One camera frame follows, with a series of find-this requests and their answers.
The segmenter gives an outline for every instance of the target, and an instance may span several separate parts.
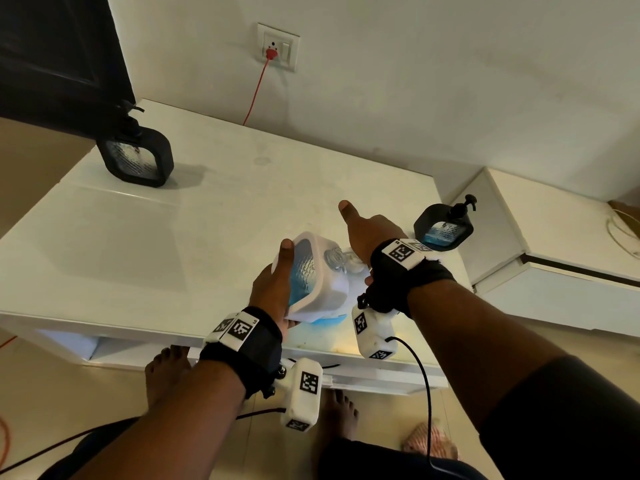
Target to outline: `black soap dispenser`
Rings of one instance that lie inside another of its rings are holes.
[[[477,199],[471,194],[465,195],[464,203],[453,207],[443,203],[428,206],[413,224],[415,238],[434,251],[450,251],[474,231],[467,215],[467,206],[476,209]]]

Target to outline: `leg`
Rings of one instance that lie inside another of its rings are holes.
[[[171,348],[163,349],[147,365],[145,382],[149,409],[162,400],[178,383],[182,375],[190,370],[191,365],[187,359],[188,351],[188,347],[172,345]],[[67,480],[135,421],[135,419],[127,419],[108,424],[85,436],[70,455],[48,468],[39,480]]]
[[[443,460],[391,450],[354,441],[359,413],[342,391],[329,391],[325,421],[319,434],[320,452],[317,477],[340,478],[452,478],[482,480],[475,468],[455,460]]]

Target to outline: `wall socket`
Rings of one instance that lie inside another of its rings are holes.
[[[295,72],[298,62],[300,37],[258,23],[258,49],[260,59],[267,60],[267,49],[277,51],[278,56],[270,64]]]

